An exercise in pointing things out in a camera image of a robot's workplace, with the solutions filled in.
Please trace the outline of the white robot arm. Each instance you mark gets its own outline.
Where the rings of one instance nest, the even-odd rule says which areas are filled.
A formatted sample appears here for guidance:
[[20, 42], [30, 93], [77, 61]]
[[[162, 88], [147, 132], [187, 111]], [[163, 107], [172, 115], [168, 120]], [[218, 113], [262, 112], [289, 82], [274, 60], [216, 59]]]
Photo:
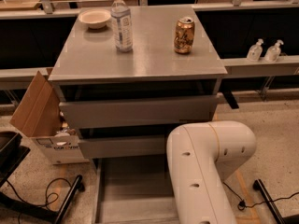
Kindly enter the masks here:
[[255, 150], [255, 134], [240, 122], [175, 128], [166, 155], [180, 224], [237, 224], [222, 182]]

